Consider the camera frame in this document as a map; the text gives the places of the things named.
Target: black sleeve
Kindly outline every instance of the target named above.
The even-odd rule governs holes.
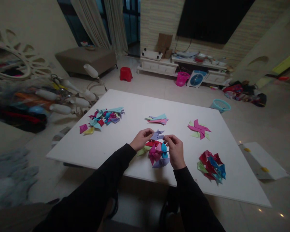
[[[33,231],[96,231],[109,198],[135,154],[128,144],[114,152],[74,192],[55,205]]]
[[[187,167],[174,170],[185,231],[225,231]]]

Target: gray ottoman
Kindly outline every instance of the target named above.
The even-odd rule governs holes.
[[[55,55],[61,66],[70,73],[87,74],[84,64],[90,64],[98,74],[117,66],[115,52],[106,48],[87,50],[84,47],[72,48]]]

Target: television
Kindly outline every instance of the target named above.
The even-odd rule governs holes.
[[[226,44],[255,0],[186,0],[177,36]]]

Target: person's right hand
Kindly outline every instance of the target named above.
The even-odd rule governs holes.
[[[184,144],[175,135],[165,135],[164,143],[169,147],[170,162],[174,170],[186,167],[184,161]]]

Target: person's left hand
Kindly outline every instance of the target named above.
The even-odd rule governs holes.
[[[141,150],[145,146],[145,143],[148,142],[150,140],[150,138],[152,137],[152,133],[154,133],[154,131],[150,128],[147,128],[145,130],[141,130],[136,135],[134,140],[130,143],[130,146],[135,151]]]

